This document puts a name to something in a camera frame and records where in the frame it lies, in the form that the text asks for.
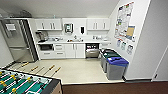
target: microwave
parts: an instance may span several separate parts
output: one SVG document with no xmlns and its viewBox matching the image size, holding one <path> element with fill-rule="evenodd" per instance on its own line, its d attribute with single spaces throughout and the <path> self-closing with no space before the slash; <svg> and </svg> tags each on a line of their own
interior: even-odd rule
<svg viewBox="0 0 168 94">
<path fill-rule="evenodd" d="M 53 44 L 40 44 L 40 50 L 41 51 L 53 51 L 54 47 Z"/>
</svg>

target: trash bin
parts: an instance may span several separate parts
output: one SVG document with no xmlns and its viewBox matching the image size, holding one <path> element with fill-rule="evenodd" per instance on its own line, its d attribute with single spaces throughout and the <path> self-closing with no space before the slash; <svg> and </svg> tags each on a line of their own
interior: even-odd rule
<svg viewBox="0 0 168 94">
<path fill-rule="evenodd" d="M 121 80 L 124 74 L 125 68 L 129 64 L 124 58 L 111 57 L 107 61 L 107 79 L 108 80 Z"/>
<path fill-rule="evenodd" d="M 101 67 L 103 68 L 103 62 L 105 61 L 105 57 L 103 56 L 105 53 L 116 53 L 114 50 L 111 49 L 105 49 L 105 50 L 100 50 L 100 54 L 101 54 Z"/>
<path fill-rule="evenodd" d="M 103 59 L 102 59 L 102 65 L 103 65 L 103 71 L 106 73 L 107 72 L 107 58 L 110 58 L 110 57 L 121 57 L 119 54 L 117 54 L 116 52 L 108 52 L 108 53 L 105 53 L 103 55 Z"/>
</svg>

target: drawer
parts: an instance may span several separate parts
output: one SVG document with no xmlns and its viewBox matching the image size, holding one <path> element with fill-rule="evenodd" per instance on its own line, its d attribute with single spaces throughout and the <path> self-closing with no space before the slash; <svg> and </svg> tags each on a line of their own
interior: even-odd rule
<svg viewBox="0 0 168 94">
<path fill-rule="evenodd" d="M 56 58 L 65 58 L 65 52 L 55 52 Z"/>
<path fill-rule="evenodd" d="M 64 51 L 64 44 L 54 44 L 55 51 Z"/>
<path fill-rule="evenodd" d="M 40 51 L 39 56 L 41 59 L 53 59 L 56 58 L 56 53 L 54 51 Z"/>
<path fill-rule="evenodd" d="M 100 49 L 110 48 L 110 43 L 100 43 L 99 48 Z"/>
</svg>

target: tiled floor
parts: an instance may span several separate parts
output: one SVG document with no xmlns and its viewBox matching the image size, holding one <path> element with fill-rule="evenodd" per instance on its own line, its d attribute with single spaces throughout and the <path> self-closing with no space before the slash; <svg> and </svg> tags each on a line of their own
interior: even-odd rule
<svg viewBox="0 0 168 94">
<path fill-rule="evenodd" d="M 11 66 L 16 69 L 21 64 Z M 123 80 L 108 80 L 106 74 L 100 66 L 99 59 L 62 59 L 62 60 L 40 60 L 36 63 L 30 63 L 25 67 L 19 68 L 19 71 L 29 72 L 30 69 L 38 66 L 36 70 L 30 72 L 35 74 L 42 69 L 37 75 L 43 75 L 52 65 L 55 67 L 47 72 L 44 76 L 51 77 L 55 70 L 61 69 L 55 73 L 52 78 L 61 79 L 62 84 L 86 84 L 86 83 L 116 83 L 124 82 Z"/>
</svg>

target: stainless steel refrigerator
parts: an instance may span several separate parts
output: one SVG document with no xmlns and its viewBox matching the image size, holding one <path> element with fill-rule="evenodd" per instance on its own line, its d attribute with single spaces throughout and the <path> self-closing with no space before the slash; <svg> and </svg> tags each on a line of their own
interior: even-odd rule
<svg viewBox="0 0 168 94">
<path fill-rule="evenodd" d="M 29 24 L 26 19 L 3 19 L 0 29 L 15 62 L 38 60 Z"/>
</svg>

